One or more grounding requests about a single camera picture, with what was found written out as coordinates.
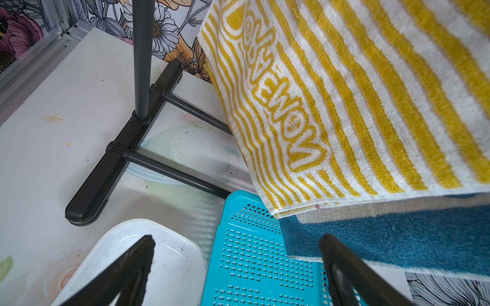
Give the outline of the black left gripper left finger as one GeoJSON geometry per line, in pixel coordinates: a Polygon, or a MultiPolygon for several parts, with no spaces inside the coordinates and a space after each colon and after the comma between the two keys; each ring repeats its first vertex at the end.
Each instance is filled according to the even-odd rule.
{"type": "Polygon", "coordinates": [[[143,236],[63,305],[142,305],[155,246],[143,236]]]}

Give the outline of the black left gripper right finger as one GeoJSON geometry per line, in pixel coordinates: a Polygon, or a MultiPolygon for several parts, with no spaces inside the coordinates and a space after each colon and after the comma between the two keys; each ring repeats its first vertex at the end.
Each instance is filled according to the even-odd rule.
{"type": "Polygon", "coordinates": [[[328,290],[334,305],[358,305],[358,293],[367,305],[412,305],[334,235],[319,241],[328,290]]]}

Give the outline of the teal plastic basket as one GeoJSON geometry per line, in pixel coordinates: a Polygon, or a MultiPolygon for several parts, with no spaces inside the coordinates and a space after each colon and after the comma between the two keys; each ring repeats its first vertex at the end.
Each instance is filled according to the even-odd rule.
{"type": "Polygon", "coordinates": [[[225,200],[202,305],[332,305],[324,266],[288,258],[279,221],[257,195],[225,200]]]}

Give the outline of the black clothes rack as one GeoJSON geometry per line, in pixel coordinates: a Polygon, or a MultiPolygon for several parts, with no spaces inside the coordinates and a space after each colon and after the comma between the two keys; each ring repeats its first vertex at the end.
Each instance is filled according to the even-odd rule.
{"type": "Polygon", "coordinates": [[[135,109],[125,127],[116,139],[108,144],[103,157],[67,205],[65,218],[75,226],[87,226],[99,218],[112,191],[130,163],[221,199],[226,199],[230,194],[230,191],[210,182],[138,153],[138,148],[166,103],[190,113],[227,134],[231,134],[232,131],[224,122],[173,94],[172,91],[182,78],[181,61],[177,59],[171,61],[157,81],[154,84],[150,83],[154,3],[137,1],[133,5],[133,20],[135,23],[133,42],[135,109]]]}

